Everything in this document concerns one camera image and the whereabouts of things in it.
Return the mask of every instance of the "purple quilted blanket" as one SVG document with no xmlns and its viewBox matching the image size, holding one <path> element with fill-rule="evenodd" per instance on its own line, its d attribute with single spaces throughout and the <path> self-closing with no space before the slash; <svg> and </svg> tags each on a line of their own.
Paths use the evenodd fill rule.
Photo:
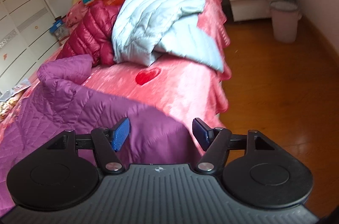
<svg viewBox="0 0 339 224">
<path fill-rule="evenodd" d="M 0 216 L 14 206 L 6 186 L 10 168 L 64 129 L 85 134 L 128 117 L 130 136 L 118 153 L 123 164 L 194 164 L 199 160 L 180 122 L 154 107 L 82 86 L 91 68 L 91 56 L 81 55 L 48 62 L 38 70 L 41 82 L 22 100 L 0 144 Z"/>
</svg>

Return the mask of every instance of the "light blue jacket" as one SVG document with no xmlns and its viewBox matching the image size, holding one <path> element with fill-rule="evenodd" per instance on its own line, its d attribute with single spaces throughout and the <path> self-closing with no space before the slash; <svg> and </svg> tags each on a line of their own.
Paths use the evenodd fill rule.
<svg viewBox="0 0 339 224">
<path fill-rule="evenodd" d="M 114 61 L 150 66 L 162 53 L 223 72 L 215 41 L 197 28 L 205 0 L 126 0 L 113 27 Z"/>
</svg>

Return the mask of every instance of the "blue gripper pad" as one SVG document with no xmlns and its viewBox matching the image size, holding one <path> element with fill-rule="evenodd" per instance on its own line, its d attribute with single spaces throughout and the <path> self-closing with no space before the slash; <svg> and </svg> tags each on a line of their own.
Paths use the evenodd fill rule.
<svg viewBox="0 0 339 224">
<path fill-rule="evenodd" d="M 207 124 L 201 119 L 195 118 L 192 123 L 192 131 L 194 137 L 197 139 L 203 151 L 206 151 L 211 145 L 209 138 L 209 132 L 212 130 Z"/>
<path fill-rule="evenodd" d="M 129 134 L 129 119 L 122 118 L 113 128 L 112 148 L 119 151 Z"/>
</svg>

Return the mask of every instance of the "metal screw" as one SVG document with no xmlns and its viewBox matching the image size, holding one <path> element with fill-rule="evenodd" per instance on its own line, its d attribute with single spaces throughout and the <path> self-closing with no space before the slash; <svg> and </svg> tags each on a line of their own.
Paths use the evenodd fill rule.
<svg viewBox="0 0 339 224">
<path fill-rule="evenodd" d="M 208 162 L 200 163 L 198 165 L 198 169 L 204 170 L 204 171 L 211 171 L 212 169 L 214 169 L 214 165 Z"/>
<path fill-rule="evenodd" d="M 107 163 L 105 168 L 108 170 L 117 171 L 122 168 L 122 165 L 120 163 L 111 162 L 111 163 Z"/>
</svg>

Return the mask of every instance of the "pink trash bin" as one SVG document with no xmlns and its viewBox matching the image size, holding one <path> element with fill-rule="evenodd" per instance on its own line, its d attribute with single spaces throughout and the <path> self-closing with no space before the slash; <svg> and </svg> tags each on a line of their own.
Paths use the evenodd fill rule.
<svg viewBox="0 0 339 224">
<path fill-rule="evenodd" d="M 270 4 L 270 8 L 274 38 L 284 43 L 294 42 L 301 19 L 298 6 L 288 1 L 276 1 Z"/>
</svg>

